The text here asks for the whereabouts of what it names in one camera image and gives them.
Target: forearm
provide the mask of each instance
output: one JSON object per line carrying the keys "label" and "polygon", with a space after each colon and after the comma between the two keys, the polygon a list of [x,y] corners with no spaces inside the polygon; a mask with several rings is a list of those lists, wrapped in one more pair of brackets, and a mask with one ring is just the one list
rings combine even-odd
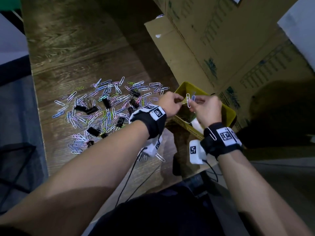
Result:
{"label": "forearm", "polygon": [[262,235],[313,235],[293,209],[239,151],[218,157],[239,212]]}
{"label": "forearm", "polygon": [[122,181],[148,137],[145,124],[135,121],[100,140],[0,217],[0,224],[32,235],[80,235]]}

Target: yellow plastic bin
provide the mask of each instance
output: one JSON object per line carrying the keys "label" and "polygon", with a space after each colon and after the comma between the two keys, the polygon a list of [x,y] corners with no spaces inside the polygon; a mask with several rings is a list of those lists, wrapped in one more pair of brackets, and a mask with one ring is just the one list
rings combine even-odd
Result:
{"label": "yellow plastic bin", "polygon": [[[186,97],[186,94],[188,93],[190,97],[192,95],[209,95],[200,88],[196,87],[195,85],[189,83],[189,82],[183,82],[179,88],[175,91],[175,93],[178,93],[179,95]],[[236,117],[236,112],[229,108],[228,106],[222,104],[222,123],[224,126],[229,127],[233,120]],[[197,131],[195,128],[193,128],[189,123],[196,117],[195,113],[191,113],[189,111],[189,108],[186,106],[181,107],[178,114],[176,114],[173,119],[176,123],[181,125],[183,128],[185,128],[187,131],[189,131],[192,135],[197,137],[199,140],[203,139],[203,134],[201,134],[199,131]]]}

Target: left hand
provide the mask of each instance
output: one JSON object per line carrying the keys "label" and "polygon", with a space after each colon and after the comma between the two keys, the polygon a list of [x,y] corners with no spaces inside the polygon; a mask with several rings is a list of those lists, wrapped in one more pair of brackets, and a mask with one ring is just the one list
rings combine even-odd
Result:
{"label": "left hand", "polygon": [[178,93],[167,92],[160,97],[157,105],[163,108],[166,116],[169,118],[178,113],[179,109],[182,106],[181,102],[183,101],[183,99],[184,97],[179,95]]}

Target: wood grain surface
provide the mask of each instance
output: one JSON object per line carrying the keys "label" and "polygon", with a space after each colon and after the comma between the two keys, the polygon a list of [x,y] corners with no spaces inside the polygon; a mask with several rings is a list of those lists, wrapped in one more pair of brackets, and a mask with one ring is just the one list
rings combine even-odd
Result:
{"label": "wood grain surface", "polygon": [[[50,175],[76,156],[67,145],[73,141],[72,134],[79,132],[64,117],[52,119],[60,108],[54,100],[80,86],[85,88],[78,90],[79,96],[92,92],[90,85],[100,78],[119,81],[125,76],[124,84],[141,80],[161,82],[171,91],[179,86],[144,26],[161,14],[152,0],[21,0],[21,3]],[[175,152],[183,177],[206,168],[189,163],[187,145],[192,136],[173,122],[167,128],[175,139],[173,148],[163,146],[167,161],[161,164],[155,158],[137,163],[122,202],[159,165],[150,181],[134,196],[181,181],[171,170]],[[124,181],[115,192],[122,189]],[[114,193],[107,203],[110,206],[106,204],[99,214],[111,210],[116,198]]]}

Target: wrist strap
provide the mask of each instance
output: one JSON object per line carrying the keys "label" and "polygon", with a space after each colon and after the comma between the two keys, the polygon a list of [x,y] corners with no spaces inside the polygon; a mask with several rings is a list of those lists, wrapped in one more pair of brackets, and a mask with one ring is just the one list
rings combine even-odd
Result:
{"label": "wrist strap", "polygon": [[141,109],[135,111],[129,119],[129,122],[136,120],[142,121],[149,132],[149,139],[155,138],[158,135],[162,135],[165,122],[166,122],[166,113],[158,105],[149,104]]}
{"label": "wrist strap", "polygon": [[225,127],[221,122],[211,124],[203,131],[204,139],[200,142],[207,154],[215,156],[229,153],[234,150],[242,151],[242,143],[235,132]]}

